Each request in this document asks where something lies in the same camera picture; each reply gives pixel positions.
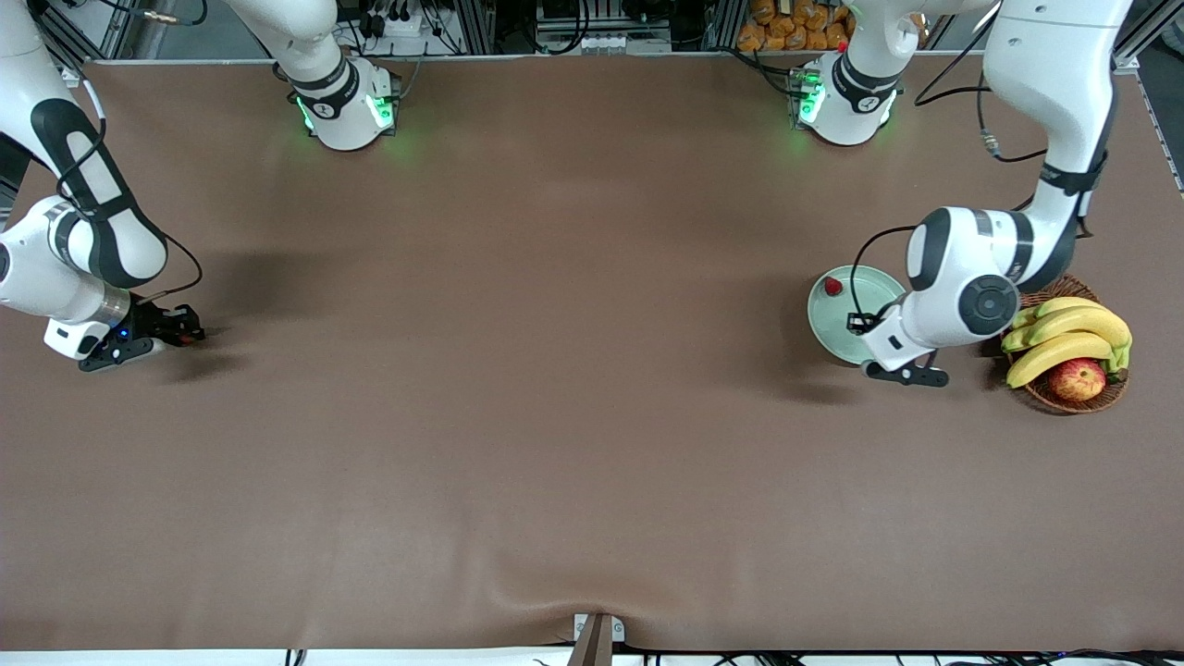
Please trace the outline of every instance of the banana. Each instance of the banana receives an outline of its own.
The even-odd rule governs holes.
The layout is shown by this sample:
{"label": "banana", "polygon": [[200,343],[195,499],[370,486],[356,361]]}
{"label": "banana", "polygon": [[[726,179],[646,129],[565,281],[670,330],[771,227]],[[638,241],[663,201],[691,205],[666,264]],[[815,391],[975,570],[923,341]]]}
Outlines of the banana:
{"label": "banana", "polygon": [[1111,345],[1094,333],[1075,331],[1057,335],[1029,350],[1008,371],[1008,386],[1018,389],[1053,366],[1075,358],[1109,360]]}
{"label": "banana", "polygon": [[1109,361],[1103,363],[1106,366],[1107,374],[1114,374],[1120,370],[1126,370],[1131,366],[1131,345],[1125,347],[1114,347],[1114,356]]}
{"label": "banana", "polygon": [[1076,306],[1036,320],[1028,327],[1024,345],[1032,347],[1069,331],[1096,333],[1114,348],[1131,344],[1131,329],[1117,314],[1105,308]]}
{"label": "banana", "polygon": [[1030,308],[1024,308],[1017,312],[1016,318],[1011,320],[1011,328],[1014,329],[1023,328],[1024,326],[1031,326],[1032,324],[1036,324],[1036,320],[1040,319],[1040,315],[1036,314],[1036,310],[1038,309],[1040,306],[1032,306]]}
{"label": "banana", "polygon": [[[1080,296],[1057,296],[1055,299],[1049,299],[1038,306],[1024,308],[1018,313],[1016,313],[1015,319],[1011,320],[1011,332],[1015,333],[1021,328],[1031,326],[1032,324],[1036,324],[1036,321],[1040,320],[1041,318],[1048,316],[1055,312],[1075,307],[1092,307],[1098,309],[1106,309],[1108,312],[1106,306],[1096,301],[1090,301],[1089,299],[1082,299]],[[1015,352],[1030,347],[1031,345],[1023,344],[1023,340],[1028,335],[1028,333],[1030,333],[1030,331],[1016,334],[1014,337],[1009,334],[1008,338],[1010,338],[1010,340],[1004,339],[1003,351]]]}
{"label": "banana", "polygon": [[1018,352],[1021,350],[1027,350],[1031,345],[1025,345],[1024,339],[1031,333],[1031,326],[1024,326],[1023,328],[1016,328],[1015,331],[1008,333],[1003,337],[1003,351],[1004,352]]}
{"label": "banana", "polygon": [[1055,299],[1049,299],[1043,303],[1036,306],[1036,315],[1032,318],[1032,321],[1036,321],[1042,316],[1053,314],[1056,310],[1073,308],[1073,307],[1090,307],[1090,308],[1106,309],[1106,306],[1096,301],[1090,301],[1089,299],[1082,299],[1080,296],[1057,296]]}

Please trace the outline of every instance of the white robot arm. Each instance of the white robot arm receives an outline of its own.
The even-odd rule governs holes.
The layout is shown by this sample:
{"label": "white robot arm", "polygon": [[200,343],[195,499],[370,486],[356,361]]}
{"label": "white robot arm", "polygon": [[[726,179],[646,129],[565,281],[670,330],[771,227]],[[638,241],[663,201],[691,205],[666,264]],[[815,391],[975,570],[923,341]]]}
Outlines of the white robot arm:
{"label": "white robot arm", "polygon": [[[296,89],[305,123],[329,148],[366,146],[394,124],[387,70],[346,58],[330,0],[231,0]],[[176,23],[153,12],[146,18]],[[0,305],[50,319],[45,342],[84,371],[120,365],[204,337],[188,306],[165,310],[129,289],[168,258],[167,236],[143,213],[53,65],[24,0],[0,0],[0,134],[59,178],[0,233]]]}
{"label": "white robot arm", "polygon": [[997,335],[1069,265],[1077,223],[1106,161],[1114,116],[1111,52],[1131,0],[1004,0],[984,71],[991,90],[1048,134],[1031,205],[944,207],[908,244],[912,292],[874,318],[866,372],[915,383],[914,359]]}
{"label": "white robot arm", "polygon": [[888,122],[900,73],[916,52],[912,14],[955,14],[995,0],[845,0],[856,17],[843,53],[826,53],[806,65],[821,72],[822,95],[799,122],[838,146],[863,143]]}
{"label": "white robot arm", "polygon": [[227,0],[296,90],[304,122],[334,151],[355,151],[394,127],[399,91],[391,72],[347,58],[333,37],[330,0]]}

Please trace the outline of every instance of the brown tablecloth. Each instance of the brown tablecloth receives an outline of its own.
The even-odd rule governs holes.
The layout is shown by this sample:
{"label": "brown tablecloth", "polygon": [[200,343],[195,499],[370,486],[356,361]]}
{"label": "brown tablecloth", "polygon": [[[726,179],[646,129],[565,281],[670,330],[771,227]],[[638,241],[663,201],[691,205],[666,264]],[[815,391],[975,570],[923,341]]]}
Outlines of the brown tablecloth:
{"label": "brown tablecloth", "polygon": [[[1031,191],[972,96],[843,149],[732,59],[432,62],[341,154],[266,66],[88,71],[214,335],[84,376],[0,312],[4,647],[547,643],[605,610],[664,649],[1184,648],[1184,205],[1134,78],[1072,269],[1132,384],[1053,417],[971,348],[906,389],[806,324],[874,231]],[[867,261],[902,277],[903,244]]]}

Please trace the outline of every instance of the connector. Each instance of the connector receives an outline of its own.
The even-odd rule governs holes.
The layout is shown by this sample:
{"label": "connector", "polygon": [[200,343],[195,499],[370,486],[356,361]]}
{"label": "connector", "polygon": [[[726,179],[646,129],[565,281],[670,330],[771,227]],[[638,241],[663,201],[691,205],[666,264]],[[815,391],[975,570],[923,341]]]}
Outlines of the connector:
{"label": "connector", "polygon": [[181,25],[181,19],[174,17],[173,14],[161,14],[160,12],[154,12],[152,9],[144,9],[144,19],[149,21],[156,21],[165,25]]}
{"label": "connector", "polygon": [[999,152],[999,140],[989,129],[984,128],[979,130],[979,135],[983,137],[983,147],[986,148],[987,153],[991,153],[996,158],[1002,155]]}

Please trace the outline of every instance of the fruit basket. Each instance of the fruit basket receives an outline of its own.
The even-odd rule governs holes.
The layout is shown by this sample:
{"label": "fruit basket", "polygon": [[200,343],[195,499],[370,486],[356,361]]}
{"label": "fruit basket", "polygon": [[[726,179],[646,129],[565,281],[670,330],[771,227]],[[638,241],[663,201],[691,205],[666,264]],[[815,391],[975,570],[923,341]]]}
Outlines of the fruit basket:
{"label": "fruit basket", "polygon": [[[1094,294],[1089,287],[1086,287],[1083,282],[1077,280],[1072,275],[1063,275],[1056,282],[1049,284],[1044,289],[1036,292],[1035,294],[1021,294],[1019,295],[1019,307],[1028,308],[1032,306],[1038,306],[1044,301],[1055,299],[1058,296],[1077,296],[1081,299],[1088,299],[1095,303],[1101,303],[1101,299],[1098,294]],[[1015,364],[1023,352],[1009,353],[1008,363]],[[1126,386],[1130,383],[1130,373],[1122,371],[1119,379],[1109,378],[1106,382],[1106,388],[1098,396],[1089,398],[1085,402],[1069,402],[1060,398],[1053,392],[1053,389],[1048,385],[1048,373],[1041,374],[1035,380],[1024,385],[1024,390],[1032,396],[1036,401],[1042,403],[1044,406],[1054,409],[1056,411],[1066,414],[1094,414],[1109,409],[1122,397],[1126,392]]]}

